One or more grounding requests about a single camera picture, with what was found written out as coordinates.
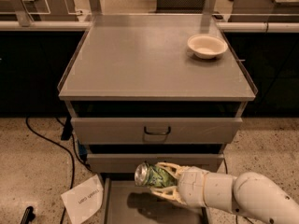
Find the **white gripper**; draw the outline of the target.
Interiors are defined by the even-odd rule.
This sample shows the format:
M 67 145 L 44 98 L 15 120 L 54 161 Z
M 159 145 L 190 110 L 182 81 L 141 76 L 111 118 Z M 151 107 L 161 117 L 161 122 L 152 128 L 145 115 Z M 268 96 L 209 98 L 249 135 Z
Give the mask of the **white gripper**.
M 192 208 L 206 207 L 204 189 L 208 171 L 170 162 L 157 162 L 156 166 L 166 170 L 173 177 L 179 177 L 178 188 L 176 186 L 150 188 L 152 194 L 168 201 L 180 203 L 182 200 Z

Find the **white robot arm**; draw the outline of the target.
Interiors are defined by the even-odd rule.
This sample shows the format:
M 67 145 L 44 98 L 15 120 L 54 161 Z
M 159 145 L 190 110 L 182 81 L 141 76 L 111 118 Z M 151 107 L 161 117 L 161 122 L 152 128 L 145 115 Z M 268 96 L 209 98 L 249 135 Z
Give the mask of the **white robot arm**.
M 264 224 L 299 224 L 299 204 L 264 175 L 246 172 L 233 176 L 166 162 L 158 166 L 177 184 L 150 191 L 168 201 L 186 208 L 214 208 Z

